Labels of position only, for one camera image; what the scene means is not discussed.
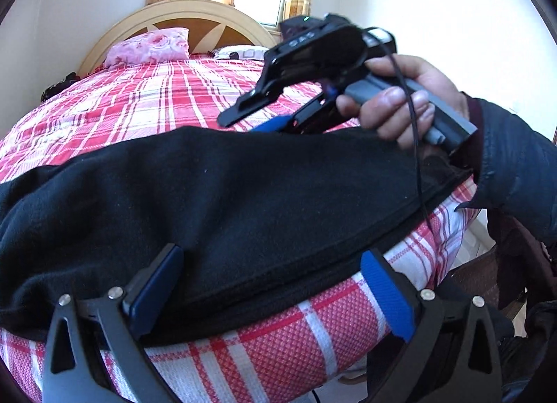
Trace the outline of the right hand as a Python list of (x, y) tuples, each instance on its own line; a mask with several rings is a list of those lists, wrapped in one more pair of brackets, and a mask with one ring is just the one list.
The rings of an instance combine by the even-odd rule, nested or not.
[(465, 119), (469, 117), (464, 94), (422, 58), (394, 54), (373, 58), (366, 62), (366, 66), (380, 77), (393, 77), (399, 70), (404, 78), (410, 78), (424, 88), (407, 96), (403, 89), (391, 87), (362, 105), (345, 94), (337, 97), (336, 106), (343, 117), (358, 119), (363, 129), (375, 131), (382, 140), (396, 142), (401, 149), (408, 150), (413, 146), (415, 135), (422, 138), (434, 120), (435, 107), (430, 102), (430, 94), (441, 98)]

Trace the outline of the right forearm dark sleeve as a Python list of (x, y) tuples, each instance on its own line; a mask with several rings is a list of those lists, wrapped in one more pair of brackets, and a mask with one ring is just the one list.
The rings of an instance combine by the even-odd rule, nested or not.
[(452, 155), (477, 185), (462, 206), (515, 217), (546, 246), (556, 244), (556, 146), (502, 107), (467, 96), (477, 131)]

